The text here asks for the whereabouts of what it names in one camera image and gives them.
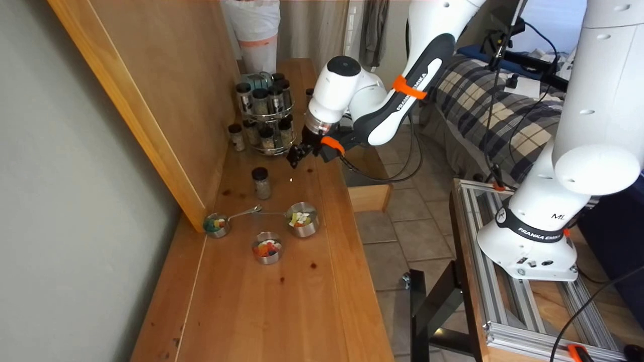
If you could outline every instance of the small bowl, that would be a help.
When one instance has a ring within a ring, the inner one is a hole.
[[[282,242],[271,232],[260,232],[254,240],[254,256],[260,264],[277,264],[282,257]]]
[[[295,237],[309,237],[317,234],[319,215],[315,207],[306,202],[293,203],[287,207],[286,224]]]
[[[222,214],[211,214],[203,222],[203,232],[210,237],[226,237],[228,234],[228,218]]]

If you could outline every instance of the checkered fabric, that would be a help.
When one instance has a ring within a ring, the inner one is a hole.
[[[523,181],[555,132],[564,104],[506,93],[501,78],[484,62],[456,56],[436,75],[432,101],[491,163]]]

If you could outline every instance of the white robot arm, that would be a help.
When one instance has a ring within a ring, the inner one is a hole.
[[[301,144],[287,152],[292,167],[307,152],[331,159],[356,144],[384,144],[398,130],[415,101],[454,52],[454,41],[484,0],[412,0],[409,7],[409,60],[392,91],[348,56],[331,59],[319,73]],[[351,115],[353,129],[338,130]]]
[[[618,193],[642,174],[642,59],[644,2],[587,0],[558,132],[477,237],[510,275],[576,279],[564,228],[591,195]]]

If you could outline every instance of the black cable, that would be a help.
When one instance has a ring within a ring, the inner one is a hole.
[[[548,44],[550,44],[550,48],[552,48],[552,52],[555,54],[555,59],[552,60],[552,73],[555,73],[558,71],[558,65],[560,65],[560,51],[558,51],[558,46],[544,35],[544,33],[539,33],[534,25],[530,25],[530,22],[526,22],[534,33],[538,33],[538,37],[541,37]]]
[[[424,161],[423,151],[420,151],[420,140],[419,140],[419,135],[416,135],[415,130],[412,130],[412,140],[416,143],[416,149],[419,149],[419,163],[416,163],[415,170],[412,170],[409,175],[404,175],[404,178],[400,178],[400,175],[404,174],[404,170],[406,170],[409,163],[410,163],[412,144],[409,147],[406,161],[404,161],[403,170],[396,171],[392,178],[369,175],[364,170],[356,167],[356,166],[355,166],[353,161],[348,161],[346,158],[341,158],[341,161],[342,161],[348,170],[359,171],[360,175],[369,178],[370,181],[378,181],[378,184],[403,184],[403,181],[415,178],[415,175],[420,171],[423,161]]]
[[[637,265],[637,268],[634,268],[631,272],[622,274],[620,278],[611,279],[610,284],[604,284],[597,291],[593,291],[593,293],[579,306],[579,309],[564,323],[561,331],[560,331],[558,338],[555,338],[555,345],[552,347],[550,362],[555,361],[560,343],[561,343],[566,329],[569,327],[569,323],[572,323],[604,290],[608,290],[608,287],[611,287],[611,285],[615,285],[615,284],[622,284],[624,279],[640,274],[642,269],[644,269],[644,265]]]

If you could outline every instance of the jar lid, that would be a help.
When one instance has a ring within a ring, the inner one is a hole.
[[[254,178],[254,181],[268,180],[268,170],[265,170],[265,167],[255,167],[255,170],[251,171],[251,178]]]
[[[255,91],[254,91],[254,97],[255,97],[255,99],[265,99],[265,97],[268,97],[268,91],[265,91],[265,88],[255,88]]]
[[[283,88],[283,87],[282,87],[279,82],[276,82],[276,85],[270,87],[270,91],[271,91],[273,95],[282,95],[282,88]]]
[[[282,88],[287,88],[289,80],[287,78],[277,78],[276,85],[279,85]]]
[[[242,132],[242,125],[233,123],[228,127],[230,132]]]
[[[251,91],[251,87],[247,85],[247,82],[238,82],[238,93],[250,93]]]
[[[286,78],[282,73],[273,73],[271,76],[273,80]]]
[[[271,135],[273,135],[273,129],[262,127],[257,132],[260,132],[260,137],[271,137]]]
[[[289,119],[279,119],[277,129],[279,130],[287,130],[289,129]]]

